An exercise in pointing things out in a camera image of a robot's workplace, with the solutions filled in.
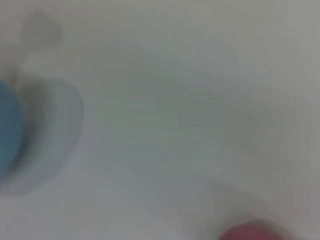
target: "white wall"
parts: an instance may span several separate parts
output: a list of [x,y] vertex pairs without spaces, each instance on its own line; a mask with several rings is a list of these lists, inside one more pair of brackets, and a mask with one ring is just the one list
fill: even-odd
[[46,83],[79,116],[73,132],[55,118],[56,159],[34,147],[36,163],[4,183],[3,239],[208,240],[251,218],[318,239],[318,9],[0,0],[2,75],[18,69],[22,92]]

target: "blue object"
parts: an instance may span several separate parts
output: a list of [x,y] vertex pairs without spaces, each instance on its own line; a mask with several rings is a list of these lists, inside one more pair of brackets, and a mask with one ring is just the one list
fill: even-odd
[[0,178],[15,163],[25,129],[24,111],[18,97],[0,80]]

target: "white surface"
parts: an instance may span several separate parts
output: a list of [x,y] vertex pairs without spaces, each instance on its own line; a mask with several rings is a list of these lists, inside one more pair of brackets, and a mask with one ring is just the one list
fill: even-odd
[[2,75],[61,83],[43,151],[0,191],[1,239],[209,240],[250,218],[318,239],[318,9],[0,0]]

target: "red object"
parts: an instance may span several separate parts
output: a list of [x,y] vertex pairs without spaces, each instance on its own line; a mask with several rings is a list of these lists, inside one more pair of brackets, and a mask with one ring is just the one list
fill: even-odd
[[220,240],[283,240],[283,238],[261,226],[245,224],[229,229]]

